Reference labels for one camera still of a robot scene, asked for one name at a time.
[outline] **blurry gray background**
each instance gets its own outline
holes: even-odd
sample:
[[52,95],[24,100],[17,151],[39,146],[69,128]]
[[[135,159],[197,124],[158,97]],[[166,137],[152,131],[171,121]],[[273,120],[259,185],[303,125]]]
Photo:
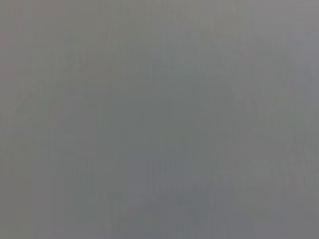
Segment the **blurry gray background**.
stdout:
[[317,239],[319,3],[1,0],[0,238]]

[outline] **gray wall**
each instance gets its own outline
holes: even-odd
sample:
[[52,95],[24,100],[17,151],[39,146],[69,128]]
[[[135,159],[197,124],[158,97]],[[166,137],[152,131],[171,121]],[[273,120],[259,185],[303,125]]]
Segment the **gray wall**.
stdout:
[[0,238],[318,238],[316,4],[2,0]]

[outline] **gray surface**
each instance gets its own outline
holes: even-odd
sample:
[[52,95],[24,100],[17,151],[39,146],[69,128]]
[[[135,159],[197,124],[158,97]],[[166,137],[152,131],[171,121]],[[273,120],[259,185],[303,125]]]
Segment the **gray surface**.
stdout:
[[318,238],[318,6],[0,1],[0,238]]

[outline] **gray backdrop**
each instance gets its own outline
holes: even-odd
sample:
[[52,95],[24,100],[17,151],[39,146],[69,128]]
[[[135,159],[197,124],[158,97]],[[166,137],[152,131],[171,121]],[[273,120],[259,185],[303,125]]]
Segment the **gray backdrop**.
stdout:
[[0,238],[317,239],[319,3],[1,0]]

